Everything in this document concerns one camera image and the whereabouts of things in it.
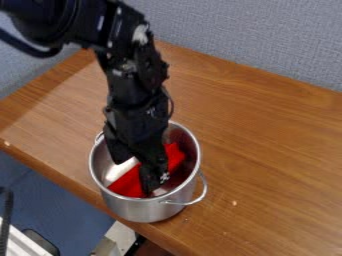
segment wooden tabletop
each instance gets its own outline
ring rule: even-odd
[[[342,95],[158,47],[174,120],[200,139],[210,190],[173,219],[124,223],[176,255],[342,255]],[[0,102],[0,148],[103,210],[89,153],[106,93],[82,51]]]

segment pot rim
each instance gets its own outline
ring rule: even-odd
[[[174,122],[172,120],[169,121],[169,123],[178,126],[184,131],[186,131],[186,133],[189,134],[190,138],[194,141],[194,145],[196,145],[196,148],[197,148],[197,153],[198,153],[197,164],[194,166],[194,170],[193,170],[192,174],[189,175],[188,179],[184,181],[184,183],[177,188],[174,188],[166,194],[164,194],[161,196],[157,196],[157,197],[153,197],[153,198],[128,197],[128,196],[124,196],[124,195],[120,195],[120,194],[114,193],[110,189],[108,189],[105,187],[102,182],[98,180],[97,175],[95,175],[95,171],[93,169],[93,158],[94,158],[95,150],[97,150],[97,147],[98,147],[99,143],[105,139],[103,136],[102,136],[99,138],[99,142],[98,143],[95,142],[95,145],[93,146],[93,149],[91,149],[90,159],[89,159],[89,167],[90,167],[90,172],[91,172],[93,179],[94,179],[95,183],[98,184],[98,186],[101,187],[102,191],[108,193],[108,195],[112,195],[113,197],[116,197],[118,199],[133,201],[133,202],[140,202],[140,203],[141,202],[153,202],[153,201],[158,201],[158,200],[164,201],[169,196],[172,196],[178,191],[181,191],[188,186],[188,184],[193,181],[193,179],[196,178],[196,176],[198,174],[198,171],[200,171],[200,165],[201,165],[201,160],[202,160],[202,152],[201,152],[198,139],[197,139],[196,135],[193,134],[193,132],[182,124],[180,124],[178,122]]]

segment pot handle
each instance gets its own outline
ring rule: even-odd
[[[208,192],[209,192],[209,183],[208,183],[208,179],[206,179],[205,174],[204,174],[202,171],[200,171],[200,177],[201,177],[202,183],[204,183],[204,192],[202,192],[202,195],[196,200],[193,200],[192,202],[176,202],[173,200],[166,200],[166,201],[161,201],[160,203],[161,204],[174,204],[174,205],[189,206],[189,205],[193,205],[193,204],[201,202],[204,200],[204,198],[206,197]]]

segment white object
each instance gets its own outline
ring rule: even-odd
[[[109,187],[122,176],[140,164],[140,160],[133,157],[125,163],[114,165],[105,176],[103,184]]]
[[[53,256],[13,225],[7,245],[7,256]]]

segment floor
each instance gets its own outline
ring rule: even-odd
[[[2,151],[0,186],[15,193],[14,226],[41,233],[62,256],[90,255],[116,220]]]

